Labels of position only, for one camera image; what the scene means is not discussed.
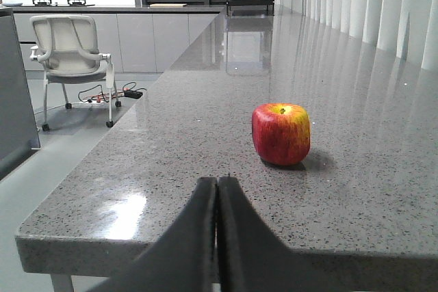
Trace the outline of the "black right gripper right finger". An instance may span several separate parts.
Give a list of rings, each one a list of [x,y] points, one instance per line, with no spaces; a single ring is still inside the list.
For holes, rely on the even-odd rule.
[[[238,180],[218,181],[223,291],[436,291],[437,259],[287,247],[263,222]]]

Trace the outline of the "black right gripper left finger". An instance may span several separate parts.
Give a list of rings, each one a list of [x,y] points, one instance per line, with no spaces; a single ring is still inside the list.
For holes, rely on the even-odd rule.
[[[91,291],[212,291],[216,183],[214,177],[198,179],[188,203],[164,234]]]

